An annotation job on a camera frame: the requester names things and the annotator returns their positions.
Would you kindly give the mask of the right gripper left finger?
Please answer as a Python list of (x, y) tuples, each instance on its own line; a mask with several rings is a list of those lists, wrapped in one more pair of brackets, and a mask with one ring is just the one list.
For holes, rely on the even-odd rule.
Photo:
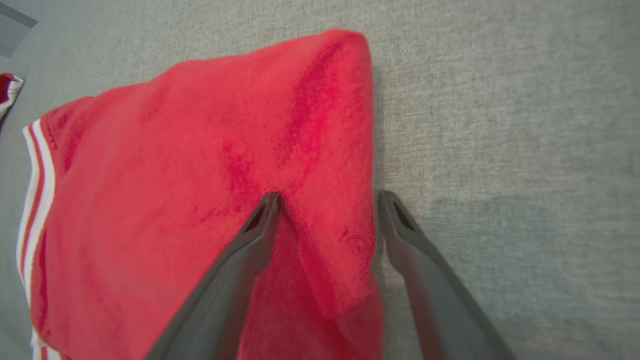
[(236, 360), (255, 279), (270, 263), (282, 207), (281, 194), (263, 196), (145, 360)]

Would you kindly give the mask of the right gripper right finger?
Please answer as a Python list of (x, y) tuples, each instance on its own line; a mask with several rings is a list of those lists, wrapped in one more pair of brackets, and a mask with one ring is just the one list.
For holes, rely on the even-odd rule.
[(423, 360), (515, 360), (515, 354), (399, 196), (378, 200), (390, 263), (402, 275)]

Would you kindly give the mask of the red basketball jersey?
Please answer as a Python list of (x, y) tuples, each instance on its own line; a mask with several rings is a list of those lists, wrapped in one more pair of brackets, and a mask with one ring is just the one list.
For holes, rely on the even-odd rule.
[(332, 29), (177, 64), (23, 129), (33, 360), (142, 360), (265, 194), (285, 210), (238, 360), (383, 360), (374, 82)]

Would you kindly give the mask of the red shorts white trim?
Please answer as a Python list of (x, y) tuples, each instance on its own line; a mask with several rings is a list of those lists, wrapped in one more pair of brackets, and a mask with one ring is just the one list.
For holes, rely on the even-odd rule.
[(25, 80), (11, 73), (0, 73), (0, 123), (13, 107), (25, 86)]

